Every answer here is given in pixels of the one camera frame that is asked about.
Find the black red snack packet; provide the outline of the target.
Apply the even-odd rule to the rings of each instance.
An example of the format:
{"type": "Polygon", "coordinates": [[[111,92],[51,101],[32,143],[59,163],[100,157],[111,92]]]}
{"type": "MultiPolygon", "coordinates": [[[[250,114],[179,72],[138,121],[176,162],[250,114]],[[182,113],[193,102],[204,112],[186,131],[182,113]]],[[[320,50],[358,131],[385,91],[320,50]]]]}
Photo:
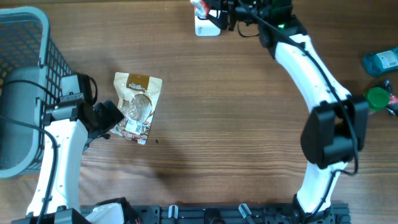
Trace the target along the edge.
{"type": "Polygon", "coordinates": [[[397,116],[397,97],[392,92],[392,86],[388,79],[384,80],[384,89],[389,94],[389,103],[386,106],[386,109],[391,115],[397,116]]]}

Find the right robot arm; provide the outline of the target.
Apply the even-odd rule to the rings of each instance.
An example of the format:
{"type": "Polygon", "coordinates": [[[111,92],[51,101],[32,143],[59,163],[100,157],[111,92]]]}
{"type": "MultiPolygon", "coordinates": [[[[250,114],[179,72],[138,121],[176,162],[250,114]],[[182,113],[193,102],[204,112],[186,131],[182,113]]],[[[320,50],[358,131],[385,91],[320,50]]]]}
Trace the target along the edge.
{"type": "Polygon", "coordinates": [[[290,75],[309,111],[300,137],[307,169],[294,197],[302,222],[319,219],[330,209],[330,197],[340,174],[354,176],[364,147],[368,103],[353,96],[327,69],[312,40],[293,14],[291,1],[215,1],[216,25],[234,30],[243,22],[258,27],[258,38],[290,75]]]}

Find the brown white snack pouch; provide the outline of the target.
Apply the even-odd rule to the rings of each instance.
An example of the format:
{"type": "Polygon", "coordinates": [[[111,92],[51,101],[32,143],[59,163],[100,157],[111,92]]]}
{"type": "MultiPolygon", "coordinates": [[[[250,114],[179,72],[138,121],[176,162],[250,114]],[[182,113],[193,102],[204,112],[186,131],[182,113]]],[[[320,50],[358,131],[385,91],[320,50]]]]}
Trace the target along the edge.
{"type": "Polygon", "coordinates": [[[113,84],[119,98],[118,109],[124,118],[111,132],[144,145],[162,91],[162,79],[117,72],[113,84]]]}

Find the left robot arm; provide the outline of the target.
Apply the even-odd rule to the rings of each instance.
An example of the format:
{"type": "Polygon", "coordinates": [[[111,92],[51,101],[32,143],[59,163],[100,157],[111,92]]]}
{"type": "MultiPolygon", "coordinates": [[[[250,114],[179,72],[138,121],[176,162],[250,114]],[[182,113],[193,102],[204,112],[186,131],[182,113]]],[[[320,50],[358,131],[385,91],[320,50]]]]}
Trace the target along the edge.
{"type": "Polygon", "coordinates": [[[109,130],[124,119],[112,101],[97,101],[97,84],[88,75],[67,75],[61,85],[61,96],[42,117],[39,132],[45,136],[45,148],[39,181],[19,223],[84,220],[78,196],[83,151],[97,138],[108,139],[109,130]]]}

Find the green lid jar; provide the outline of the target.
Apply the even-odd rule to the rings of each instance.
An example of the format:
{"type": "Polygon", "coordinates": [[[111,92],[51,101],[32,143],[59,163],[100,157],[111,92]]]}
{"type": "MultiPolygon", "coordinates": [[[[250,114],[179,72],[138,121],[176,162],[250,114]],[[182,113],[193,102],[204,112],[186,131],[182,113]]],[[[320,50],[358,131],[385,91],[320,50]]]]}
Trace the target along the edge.
{"type": "Polygon", "coordinates": [[[368,101],[369,111],[371,113],[385,108],[390,102],[390,95],[385,89],[380,87],[369,89],[364,96],[368,101]]]}

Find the blue mouthwash bottle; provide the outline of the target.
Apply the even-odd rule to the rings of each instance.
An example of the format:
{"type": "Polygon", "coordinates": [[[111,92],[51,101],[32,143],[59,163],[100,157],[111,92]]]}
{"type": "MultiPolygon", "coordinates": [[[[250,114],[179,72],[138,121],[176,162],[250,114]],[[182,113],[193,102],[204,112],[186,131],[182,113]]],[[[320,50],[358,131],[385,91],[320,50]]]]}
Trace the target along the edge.
{"type": "Polygon", "coordinates": [[[379,53],[369,53],[363,57],[365,70],[372,77],[397,70],[397,47],[379,53]]]}

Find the small red white carton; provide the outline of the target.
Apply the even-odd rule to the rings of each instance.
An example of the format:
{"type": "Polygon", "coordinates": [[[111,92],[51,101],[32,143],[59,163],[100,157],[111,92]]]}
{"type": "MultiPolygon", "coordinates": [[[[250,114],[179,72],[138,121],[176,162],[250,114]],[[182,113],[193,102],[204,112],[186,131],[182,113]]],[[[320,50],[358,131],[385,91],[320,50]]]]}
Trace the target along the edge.
{"type": "Polygon", "coordinates": [[[194,6],[196,16],[206,17],[209,14],[210,5],[204,0],[190,0],[190,3],[194,6]]]}

